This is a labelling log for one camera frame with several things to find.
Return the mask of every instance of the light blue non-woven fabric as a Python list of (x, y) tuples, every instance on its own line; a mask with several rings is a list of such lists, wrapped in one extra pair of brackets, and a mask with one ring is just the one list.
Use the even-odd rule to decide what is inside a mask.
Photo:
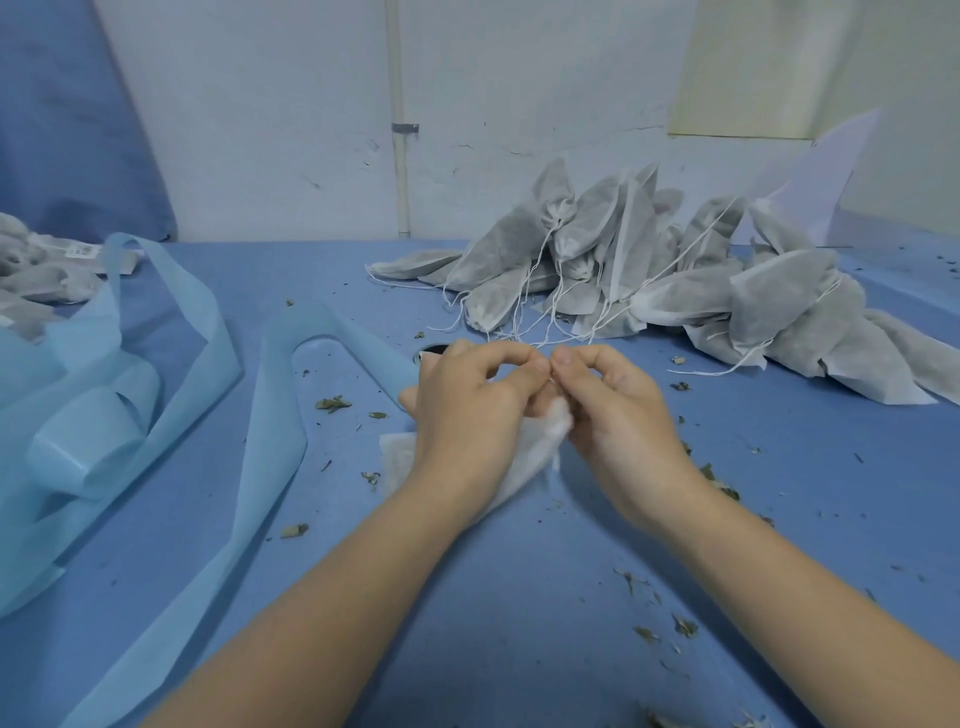
[(343, 344), (394, 401), (417, 367), (322, 303), (286, 307), (265, 327), (233, 528), (227, 543), (108, 670), (61, 728), (106, 728), (166, 680), (306, 451), (291, 357), (304, 341)]
[[(124, 352), (120, 249), (140, 244), (180, 311), (206, 340), (156, 417), (160, 378)], [(162, 246), (112, 235), (109, 284), (33, 347), (0, 330), (0, 616), (63, 570), (56, 560), (240, 375), (213, 294)]]

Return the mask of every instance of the blue table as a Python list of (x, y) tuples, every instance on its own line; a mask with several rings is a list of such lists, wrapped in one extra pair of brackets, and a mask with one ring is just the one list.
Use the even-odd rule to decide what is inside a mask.
[[(226, 540), (262, 329), (286, 300), (334, 305), (405, 356), (465, 335), (462, 324), (450, 334), (428, 330), (455, 318), (439, 292), (365, 277), (363, 263), (415, 247), (170, 246), (217, 296), (244, 377), (91, 529), (60, 583), (0, 622), (0, 725), (56, 725)], [(869, 265), (857, 267), (870, 275)], [(872, 305), (960, 344), (956, 319), (944, 310), (865, 285)], [(147, 265), (125, 280), (123, 310), (126, 347), (155, 363), (169, 397), (201, 342), (162, 291)], [(421, 330), (426, 336), (415, 338)], [(538, 331), (530, 340), (540, 339)], [(711, 463), (745, 507), (960, 657), (960, 409), (884, 407), (776, 365), (723, 377), (670, 375), (675, 354), (689, 369), (719, 367), (663, 332), (614, 344), (664, 387), (673, 413), (684, 417), (679, 431), (693, 459)], [(338, 345), (305, 345), (291, 366), (308, 370), (298, 378), (308, 451), (177, 680), (370, 513), (381, 495), (360, 473), (378, 470), (380, 434), (411, 426)], [(667, 387), (681, 378), (691, 391)], [(314, 408), (338, 394), (352, 408), (333, 415)], [(371, 419), (373, 410), (389, 418)], [(309, 523), (306, 534), (278, 538), (282, 526), (298, 522)], [(635, 583), (631, 594), (617, 570), (649, 586)], [(692, 640), (674, 632), (672, 614), (699, 623)], [(661, 642), (647, 644), (634, 626)], [(778, 728), (816, 724), (676, 562), (615, 515), (564, 448), (559, 473), (471, 529), (444, 559), (350, 725), (599, 728), (635, 725), (647, 707), (693, 726), (726, 726), (741, 710), (771, 716)]]

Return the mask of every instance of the pipe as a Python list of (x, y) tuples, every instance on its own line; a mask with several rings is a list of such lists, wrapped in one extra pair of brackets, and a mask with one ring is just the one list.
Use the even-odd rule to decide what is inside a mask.
[[(400, 17), (397, 0), (383, 0), (387, 20), (387, 68), (390, 79), (392, 128), (403, 124), (403, 74), (400, 66)], [(410, 237), (410, 197), (407, 191), (407, 136), (393, 131), (396, 172), (396, 232)]]

